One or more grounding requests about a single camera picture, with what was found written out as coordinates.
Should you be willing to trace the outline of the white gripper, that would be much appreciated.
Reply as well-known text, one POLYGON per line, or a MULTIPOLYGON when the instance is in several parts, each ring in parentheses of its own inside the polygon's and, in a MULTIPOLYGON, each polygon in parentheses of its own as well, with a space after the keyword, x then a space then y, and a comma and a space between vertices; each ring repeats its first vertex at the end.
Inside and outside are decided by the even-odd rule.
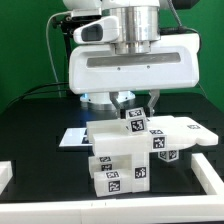
POLYGON ((147 106, 153 116, 159 90, 198 83, 199 43, 195 33, 165 35, 151 44, 149 53, 134 55, 117 55, 111 44, 80 46, 70 57, 70 88, 76 94, 110 92, 118 119, 122 118, 119 91, 150 90, 147 106))

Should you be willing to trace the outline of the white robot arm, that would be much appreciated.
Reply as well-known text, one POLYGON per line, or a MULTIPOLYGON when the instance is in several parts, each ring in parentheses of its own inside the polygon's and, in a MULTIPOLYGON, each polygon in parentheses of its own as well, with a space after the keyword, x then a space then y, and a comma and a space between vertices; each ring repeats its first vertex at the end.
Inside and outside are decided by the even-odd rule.
POLYGON ((162 89, 189 88, 199 81, 201 38, 182 24, 159 26, 162 9, 175 0, 63 0, 72 18, 92 19, 73 32, 69 86, 81 103, 96 110, 119 110, 136 91, 151 94, 152 108, 162 89))

